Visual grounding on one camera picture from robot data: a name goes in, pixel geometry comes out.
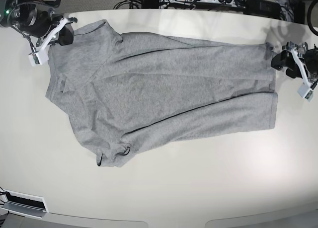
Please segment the gray shirt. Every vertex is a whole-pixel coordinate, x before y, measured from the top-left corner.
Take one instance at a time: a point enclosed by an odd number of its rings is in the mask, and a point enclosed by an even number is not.
[[[120,167],[172,141],[274,128],[272,57],[268,44],[120,35],[102,20],[51,46],[46,96],[98,165]]]

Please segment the table surface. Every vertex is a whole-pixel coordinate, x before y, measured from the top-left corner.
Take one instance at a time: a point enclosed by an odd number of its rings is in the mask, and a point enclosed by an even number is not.
[[[231,13],[109,10],[74,13],[82,27],[107,19],[119,33],[152,32],[233,44],[318,43],[307,26]],[[32,67],[28,43],[0,34],[0,186],[43,196],[50,212],[149,227],[204,227],[318,199],[318,95],[308,103],[300,79],[277,72],[273,130],[170,143],[122,168],[98,167],[67,114],[45,97],[48,65]]]

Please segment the robotic arm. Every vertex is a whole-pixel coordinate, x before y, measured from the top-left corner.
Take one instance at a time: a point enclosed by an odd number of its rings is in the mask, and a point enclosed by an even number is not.
[[[55,16],[54,8],[61,0],[0,0],[0,27],[11,27],[29,41],[32,53],[29,58],[32,65],[48,61],[46,46],[52,43],[69,45],[73,43],[73,34],[66,24],[77,22],[76,18],[66,19]],[[49,9],[41,11],[37,6]],[[30,36],[38,38],[36,48]]]

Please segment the gray t-shirt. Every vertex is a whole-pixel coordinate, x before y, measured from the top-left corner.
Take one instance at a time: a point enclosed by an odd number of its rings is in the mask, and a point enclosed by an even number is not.
[[[274,128],[271,50],[120,35],[102,20],[76,30],[73,44],[51,46],[46,96],[98,165],[120,167],[172,141]]]

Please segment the white table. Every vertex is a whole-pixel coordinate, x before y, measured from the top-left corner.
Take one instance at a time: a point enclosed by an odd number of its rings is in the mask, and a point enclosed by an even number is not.
[[[318,43],[304,25],[189,10],[74,13],[74,28],[106,18],[119,33],[143,31],[234,44]],[[203,228],[214,219],[271,212],[318,198],[318,92],[277,73],[274,130],[168,144],[122,168],[97,167],[67,115],[45,98],[48,65],[32,68],[29,45],[0,30],[0,186],[43,196],[50,212]]]

